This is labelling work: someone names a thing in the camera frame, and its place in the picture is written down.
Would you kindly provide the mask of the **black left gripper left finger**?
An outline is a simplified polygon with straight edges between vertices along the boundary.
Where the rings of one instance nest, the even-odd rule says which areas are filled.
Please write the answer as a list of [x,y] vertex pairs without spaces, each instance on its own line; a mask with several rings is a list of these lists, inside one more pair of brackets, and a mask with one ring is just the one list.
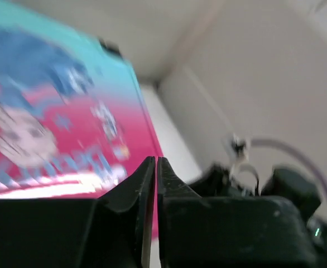
[[149,267],[155,158],[97,199],[0,200],[0,267]]

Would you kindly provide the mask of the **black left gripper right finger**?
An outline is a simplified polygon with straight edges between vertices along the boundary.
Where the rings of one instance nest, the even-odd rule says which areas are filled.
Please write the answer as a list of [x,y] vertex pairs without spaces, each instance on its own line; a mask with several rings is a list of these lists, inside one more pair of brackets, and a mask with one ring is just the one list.
[[157,163],[162,267],[327,267],[297,208],[281,197],[201,197]]

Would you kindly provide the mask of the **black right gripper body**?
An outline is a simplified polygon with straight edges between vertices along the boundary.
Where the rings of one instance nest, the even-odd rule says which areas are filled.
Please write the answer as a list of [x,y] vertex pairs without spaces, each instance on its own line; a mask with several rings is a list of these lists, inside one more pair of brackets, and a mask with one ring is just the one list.
[[[253,189],[237,180],[240,173],[250,173],[255,178]],[[259,187],[259,175],[250,164],[232,167],[213,165],[200,178],[189,183],[189,187],[201,196],[258,197],[275,195],[291,201],[299,210],[306,228],[311,234],[313,244],[321,251],[327,251],[327,222],[315,217],[314,213],[322,203],[315,183],[298,170],[277,165],[272,169],[270,178],[262,188]]]

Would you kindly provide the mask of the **pink and teal suitcase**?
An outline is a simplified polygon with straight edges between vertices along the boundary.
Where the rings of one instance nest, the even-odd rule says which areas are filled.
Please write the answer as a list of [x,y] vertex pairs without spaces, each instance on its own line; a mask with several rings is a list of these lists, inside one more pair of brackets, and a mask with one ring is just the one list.
[[161,155],[129,62],[0,1],[0,199],[97,198]]

